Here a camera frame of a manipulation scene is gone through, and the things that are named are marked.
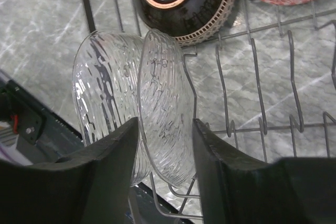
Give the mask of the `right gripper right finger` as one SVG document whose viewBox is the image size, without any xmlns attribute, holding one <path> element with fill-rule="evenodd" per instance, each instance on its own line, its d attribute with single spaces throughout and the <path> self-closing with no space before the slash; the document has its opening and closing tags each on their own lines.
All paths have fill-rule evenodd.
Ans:
<svg viewBox="0 0 336 224">
<path fill-rule="evenodd" d="M 335 159 L 271 164 L 226 143 L 198 119 L 193 149 L 205 223 L 335 223 Z"/>
</svg>

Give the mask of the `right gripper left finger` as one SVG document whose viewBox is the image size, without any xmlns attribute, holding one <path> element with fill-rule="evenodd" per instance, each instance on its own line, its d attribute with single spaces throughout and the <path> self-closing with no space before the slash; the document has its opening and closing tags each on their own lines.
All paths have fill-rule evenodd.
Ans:
<svg viewBox="0 0 336 224">
<path fill-rule="evenodd" d="M 54 163 L 1 161 L 1 223 L 123 223 L 138 120 Z"/>
</svg>

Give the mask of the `clear glass plate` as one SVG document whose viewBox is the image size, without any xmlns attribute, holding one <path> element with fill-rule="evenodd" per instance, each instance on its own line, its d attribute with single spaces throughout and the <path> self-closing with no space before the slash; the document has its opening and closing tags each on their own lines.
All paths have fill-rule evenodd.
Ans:
<svg viewBox="0 0 336 224">
<path fill-rule="evenodd" d="M 143 38 L 100 30 L 87 36 L 72 69 L 72 97 L 88 146 L 138 116 L 137 79 Z"/>
<path fill-rule="evenodd" d="M 195 173 L 194 95 L 184 71 L 181 48 L 157 29 L 149 30 L 144 38 L 138 84 L 145 150 L 157 175 L 179 188 Z"/>
</svg>

